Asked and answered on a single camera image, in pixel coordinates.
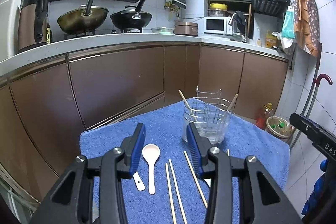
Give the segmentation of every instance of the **white spoon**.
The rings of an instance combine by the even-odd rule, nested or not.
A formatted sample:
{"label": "white spoon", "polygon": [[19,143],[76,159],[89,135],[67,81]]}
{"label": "white spoon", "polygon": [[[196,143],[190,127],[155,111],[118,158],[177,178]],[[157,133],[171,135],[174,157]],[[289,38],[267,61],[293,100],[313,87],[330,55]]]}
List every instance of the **white spoon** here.
{"label": "white spoon", "polygon": [[142,156],[148,163],[148,191],[151,195],[154,195],[154,165],[160,156],[160,148],[155,144],[148,144],[142,149]]}

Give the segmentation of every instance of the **metal screw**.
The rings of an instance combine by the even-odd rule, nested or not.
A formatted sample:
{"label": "metal screw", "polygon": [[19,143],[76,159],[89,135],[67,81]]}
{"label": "metal screw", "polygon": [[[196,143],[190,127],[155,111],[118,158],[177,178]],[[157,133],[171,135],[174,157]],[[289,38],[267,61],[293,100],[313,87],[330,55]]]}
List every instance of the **metal screw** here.
{"label": "metal screw", "polygon": [[122,151],[123,150],[120,147],[113,148],[113,153],[115,153],[115,154],[121,154]]}
{"label": "metal screw", "polygon": [[83,162],[83,161],[85,161],[85,157],[84,156],[79,155],[79,156],[76,157],[76,162],[80,163],[80,162]]}
{"label": "metal screw", "polygon": [[256,158],[255,156],[248,156],[248,157],[247,157],[247,160],[248,160],[249,162],[256,162],[256,161],[257,161],[257,158]]}
{"label": "metal screw", "polygon": [[212,154],[218,154],[220,152],[220,149],[218,147],[211,147],[210,152]]}

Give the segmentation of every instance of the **blue gripper pad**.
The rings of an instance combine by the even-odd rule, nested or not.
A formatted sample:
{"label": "blue gripper pad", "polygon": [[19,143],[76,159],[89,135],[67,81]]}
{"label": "blue gripper pad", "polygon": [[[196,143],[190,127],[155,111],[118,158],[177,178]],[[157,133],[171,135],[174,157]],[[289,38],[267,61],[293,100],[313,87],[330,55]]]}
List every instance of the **blue gripper pad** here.
{"label": "blue gripper pad", "polygon": [[133,174],[138,169],[143,144],[144,144],[145,138],[146,138],[146,127],[143,123],[138,123],[132,138],[136,137],[136,136],[137,136],[137,139],[135,141],[134,148],[133,148],[133,151],[132,151],[132,154],[131,154],[131,164],[130,164],[130,168],[129,168],[129,174],[131,176],[133,176]]}
{"label": "blue gripper pad", "polygon": [[194,171],[199,177],[201,177],[203,175],[201,153],[198,149],[198,145],[197,145],[192,127],[190,125],[191,123],[187,126],[187,129],[186,129],[189,151],[190,151],[191,158],[193,161]]}

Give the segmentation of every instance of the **blue glove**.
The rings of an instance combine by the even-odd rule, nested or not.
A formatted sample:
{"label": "blue glove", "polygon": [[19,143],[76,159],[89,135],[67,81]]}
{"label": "blue glove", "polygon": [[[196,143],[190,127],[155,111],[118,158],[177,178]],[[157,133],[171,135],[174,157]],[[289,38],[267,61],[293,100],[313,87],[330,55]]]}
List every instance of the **blue glove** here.
{"label": "blue glove", "polygon": [[[320,164],[320,169],[323,172],[326,172],[327,165],[329,160],[323,160]],[[303,206],[303,210],[301,214],[304,216],[306,215],[311,209],[313,209],[317,205],[317,201],[321,198],[323,185],[324,185],[324,175],[320,176],[318,180],[315,182],[314,191],[306,201],[305,205]]]}

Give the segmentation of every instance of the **white microwave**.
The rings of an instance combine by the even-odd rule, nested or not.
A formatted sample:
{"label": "white microwave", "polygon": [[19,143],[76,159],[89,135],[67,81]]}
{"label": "white microwave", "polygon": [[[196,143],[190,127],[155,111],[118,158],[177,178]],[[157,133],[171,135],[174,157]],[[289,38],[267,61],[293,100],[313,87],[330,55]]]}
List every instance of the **white microwave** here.
{"label": "white microwave", "polygon": [[204,17],[204,32],[232,35],[231,17]]}

